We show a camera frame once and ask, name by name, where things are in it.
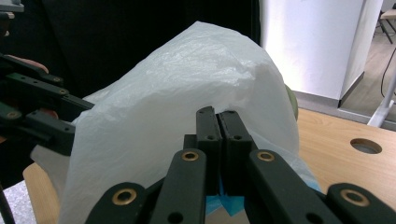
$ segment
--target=black cloth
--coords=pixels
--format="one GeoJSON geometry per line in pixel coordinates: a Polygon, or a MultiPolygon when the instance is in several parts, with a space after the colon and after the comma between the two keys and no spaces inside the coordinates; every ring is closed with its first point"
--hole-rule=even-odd
{"type": "Polygon", "coordinates": [[[33,163],[35,144],[28,139],[10,139],[0,144],[0,183],[7,189],[23,180],[23,170],[33,163]]]}
{"type": "Polygon", "coordinates": [[[195,21],[229,27],[250,37],[258,33],[252,25],[252,9],[258,9],[253,3],[258,0],[22,3],[25,11],[16,13],[0,51],[43,63],[79,97],[116,81],[195,21]]]}

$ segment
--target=white plastic bag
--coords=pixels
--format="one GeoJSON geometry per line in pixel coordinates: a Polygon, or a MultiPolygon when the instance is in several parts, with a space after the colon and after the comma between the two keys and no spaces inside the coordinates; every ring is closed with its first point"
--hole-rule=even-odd
{"type": "Polygon", "coordinates": [[[196,22],[111,86],[87,98],[77,120],[59,222],[83,223],[106,190],[149,187],[166,175],[195,112],[235,110],[259,148],[280,153],[305,180],[299,136],[281,75],[268,54],[235,31],[196,22]]]}

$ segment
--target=finger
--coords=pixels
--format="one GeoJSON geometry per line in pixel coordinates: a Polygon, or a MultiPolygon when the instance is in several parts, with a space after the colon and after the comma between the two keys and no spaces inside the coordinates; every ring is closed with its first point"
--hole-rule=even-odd
{"type": "Polygon", "coordinates": [[[6,142],[6,140],[7,140],[6,138],[0,136],[0,144],[1,144],[2,142],[6,142]]]}
{"type": "Polygon", "coordinates": [[[50,115],[51,117],[53,117],[55,119],[59,119],[58,113],[56,113],[56,111],[54,111],[54,110],[50,110],[50,109],[46,109],[46,108],[40,108],[40,111],[50,115]]]}
{"type": "Polygon", "coordinates": [[[44,66],[43,64],[41,64],[41,63],[38,63],[38,62],[35,62],[35,61],[32,61],[32,60],[29,60],[29,59],[23,59],[23,58],[20,58],[20,57],[16,57],[16,56],[14,56],[14,55],[7,55],[7,56],[12,57],[12,58],[14,58],[14,59],[18,59],[18,60],[20,60],[20,61],[23,61],[24,63],[29,63],[29,64],[31,64],[31,65],[33,65],[33,66],[38,67],[38,68],[41,68],[41,69],[43,69],[47,74],[50,72],[49,69],[48,69],[46,66],[44,66]]]}

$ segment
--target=metal stand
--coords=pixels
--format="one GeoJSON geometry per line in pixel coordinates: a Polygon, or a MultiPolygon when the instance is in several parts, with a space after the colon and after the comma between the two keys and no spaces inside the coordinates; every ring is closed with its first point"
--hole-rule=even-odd
{"type": "Polygon", "coordinates": [[[373,116],[367,125],[374,127],[381,127],[385,118],[387,117],[390,109],[392,108],[394,101],[392,100],[392,95],[396,88],[396,71],[393,74],[393,77],[389,83],[387,94],[385,95],[384,100],[382,100],[381,105],[376,109],[373,116]]]}

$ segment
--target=table surface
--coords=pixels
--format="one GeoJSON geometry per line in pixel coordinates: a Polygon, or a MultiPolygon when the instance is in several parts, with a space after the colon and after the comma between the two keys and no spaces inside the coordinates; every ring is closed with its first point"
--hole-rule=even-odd
{"type": "Polygon", "coordinates": [[[381,20],[396,19],[396,9],[390,9],[381,15],[381,20]]]}
{"type": "MultiPolygon", "coordinates": [[[[338,119],[300,109],[298,118],[300,156],[306,161],[323,190],[334,183],[347,182],[370,190],[396,210],[396,132],[338,119]],[[377,142],[382,151],[367,154],[351,144],[363,138],[377,142]]],[[[41,168],[33,164],[23,173],[37,223],[56,223],[59,202],[41,168]]],[[[229,218],[221,210],[206,223],[246,223],[246,216],[229,218]]]]}

